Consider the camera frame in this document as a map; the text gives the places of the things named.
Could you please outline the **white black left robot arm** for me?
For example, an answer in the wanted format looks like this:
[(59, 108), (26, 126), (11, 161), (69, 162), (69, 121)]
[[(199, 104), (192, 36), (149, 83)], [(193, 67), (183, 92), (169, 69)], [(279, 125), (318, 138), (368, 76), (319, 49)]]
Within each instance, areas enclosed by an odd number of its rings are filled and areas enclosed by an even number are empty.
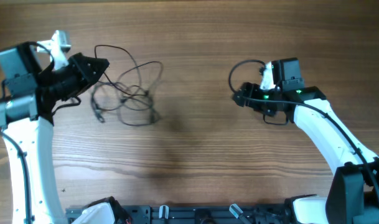
[(109, 66), (105, 58), (81, 53), (57, 66), (52, 56), (41, 68), (35, 56), (37, 42), (23, 42), (0, 51), (5, 79), (0, 98), (0, 136), (9, 158), (13, 223), (66, 223), (52, 162), (53, 117), (58, 101), (78, 98), (93, 86)]

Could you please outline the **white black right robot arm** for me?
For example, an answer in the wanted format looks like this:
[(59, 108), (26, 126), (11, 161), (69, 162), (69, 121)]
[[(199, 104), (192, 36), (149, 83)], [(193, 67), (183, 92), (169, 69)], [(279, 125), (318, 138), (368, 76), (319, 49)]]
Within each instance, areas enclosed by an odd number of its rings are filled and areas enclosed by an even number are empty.
[(261, 83), (232, 88), (233, 101), (266, 117), (285, 114), (305, 132), (334, 176), (326, 197), (302, 195), (254, 209), (255, 223), (379, 223), (379, 156), (362, 144), (316, 86), (306, 86), (299, 60), (260, 64)]

